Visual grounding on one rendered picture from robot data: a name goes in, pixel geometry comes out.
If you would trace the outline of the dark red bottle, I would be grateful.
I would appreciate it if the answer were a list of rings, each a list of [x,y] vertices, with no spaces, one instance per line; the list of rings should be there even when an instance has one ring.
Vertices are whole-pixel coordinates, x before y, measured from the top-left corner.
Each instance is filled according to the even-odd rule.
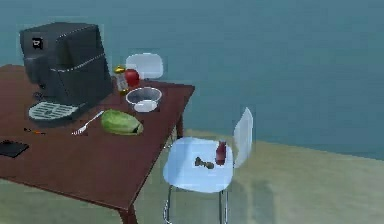
[[[224,165],[226,160],[226,142],[220,141],[216,149],[215,162],[217,165]]]

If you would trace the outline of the clear glass bowl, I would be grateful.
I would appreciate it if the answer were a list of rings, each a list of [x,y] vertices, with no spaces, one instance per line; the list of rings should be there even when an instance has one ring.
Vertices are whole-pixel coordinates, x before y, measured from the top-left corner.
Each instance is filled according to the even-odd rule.
[[[140,87],[130,91],[125,100],[131,108],[140,113],[152,112],[158,108],[163,93],[154,87]]]

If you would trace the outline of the small brown pepper mill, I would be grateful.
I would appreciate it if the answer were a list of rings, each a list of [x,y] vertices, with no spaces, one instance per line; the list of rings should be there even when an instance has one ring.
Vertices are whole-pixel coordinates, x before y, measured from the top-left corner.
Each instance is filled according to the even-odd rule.
[[[207,169],[214,168],[214,164],[212,162],[203,161],[200,157],[196,157],[194,164],[195,166],[203,166],[203,167],[206,167]]]

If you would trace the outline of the white chair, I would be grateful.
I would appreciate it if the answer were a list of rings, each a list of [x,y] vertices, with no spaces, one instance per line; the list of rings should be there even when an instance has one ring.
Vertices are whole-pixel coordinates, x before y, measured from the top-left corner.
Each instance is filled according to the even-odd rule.
[[[226,142],[224,165],[215,162],[216,149],[220,141],[196,137],[182,137],[169,146],[169,155],[163,168],[163,178],[168,183],[167,199],[163,208],[164,224],[174,224],[170,219],[171,193],[173,188],[198,193],[219,194],[219,224],[228,223],[228,190],[234,170],[239,168],[250,156],[253,142],[253,115],[248,107],[237,122],[233,131],[237,156]],[[196,157],[212,162],[213,169],[195,166]]]
[[[128,56],[125,67],[135,69],[141,79],[157,79],[163,76],[163,60],[158,54],[141,53]]]

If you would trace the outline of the red apple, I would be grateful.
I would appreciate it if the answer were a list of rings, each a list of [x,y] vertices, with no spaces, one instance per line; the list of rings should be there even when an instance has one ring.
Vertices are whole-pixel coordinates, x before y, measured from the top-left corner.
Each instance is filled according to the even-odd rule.
[[[135,69],[126,69],[124,75],[129,87],[136,87],[139,85],[140,76]]]

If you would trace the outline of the green lettuce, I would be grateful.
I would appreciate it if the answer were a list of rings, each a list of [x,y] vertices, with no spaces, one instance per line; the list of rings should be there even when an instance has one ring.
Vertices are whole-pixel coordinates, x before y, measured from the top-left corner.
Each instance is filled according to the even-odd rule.
[[[113,109],[102,114],[101,126],[106,132],[117,135],[138,135],[144,130],[143,124],[137,118]]]

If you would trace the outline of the yellow capped shaker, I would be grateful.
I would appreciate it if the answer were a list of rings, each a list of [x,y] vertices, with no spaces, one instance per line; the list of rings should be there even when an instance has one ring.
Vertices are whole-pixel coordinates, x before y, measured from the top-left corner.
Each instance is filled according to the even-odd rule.
[[[116,66],[114,69],[116,85],[119,93],[121,95],[126,95],[128,92],[128,84],[125,79],[125,68],[123,66]]]

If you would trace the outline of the silver fork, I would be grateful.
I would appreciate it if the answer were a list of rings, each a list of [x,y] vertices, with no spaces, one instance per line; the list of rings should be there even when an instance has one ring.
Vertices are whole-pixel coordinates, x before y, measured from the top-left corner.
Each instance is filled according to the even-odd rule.
[[[91,118],[89,121],[87,121],[83,126],[81,126],[76,131],[73,131],[71,134],[72,135],[80,135],[80,134],[82,134],[87,129],[88,125],[91,122],[93,122],[94,120],[96,120],[98,117],[100,117],[103,113],[104,113],[104,110],[98,112],[93,118]]]

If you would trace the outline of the dark brown wooden table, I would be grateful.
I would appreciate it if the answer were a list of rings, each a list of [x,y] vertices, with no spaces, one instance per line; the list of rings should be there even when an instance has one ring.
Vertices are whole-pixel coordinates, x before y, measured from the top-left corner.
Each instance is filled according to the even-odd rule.
[[[183,112],[194,92],[192,85],[143,81],[163,93],[159,109],[138,113],[144,131],[139,136],[111,135],[92,122],[82,136],[72,131],[97,112],[131,109],[117,93],[70,125],[43,129],[28,120],[36,87],[20,65],[0,67],[0,142],[29,145],[16,158],[0,156],[0,179],[90,202],[119,212],[123,224],[138,224],[134,202],[173,130],[183,136]],[[23,128],[45,132],[25,132]]]

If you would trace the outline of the black coffee machine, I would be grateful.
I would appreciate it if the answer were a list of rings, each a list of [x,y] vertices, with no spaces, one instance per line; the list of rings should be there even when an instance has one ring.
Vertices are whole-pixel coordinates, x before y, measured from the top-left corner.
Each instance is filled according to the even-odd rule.
[[[39,87],[30,119],[71,121],[112,92],[97,25],[54,22],[24,29],[19,38],[26,74]]]

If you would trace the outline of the black flat phone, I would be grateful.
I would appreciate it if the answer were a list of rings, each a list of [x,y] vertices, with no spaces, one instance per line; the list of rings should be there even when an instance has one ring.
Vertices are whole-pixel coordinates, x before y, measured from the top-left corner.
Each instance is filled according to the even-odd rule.
[[[0,142],[0,155],[15,158],[28,148],[28,144],[4,140]]]

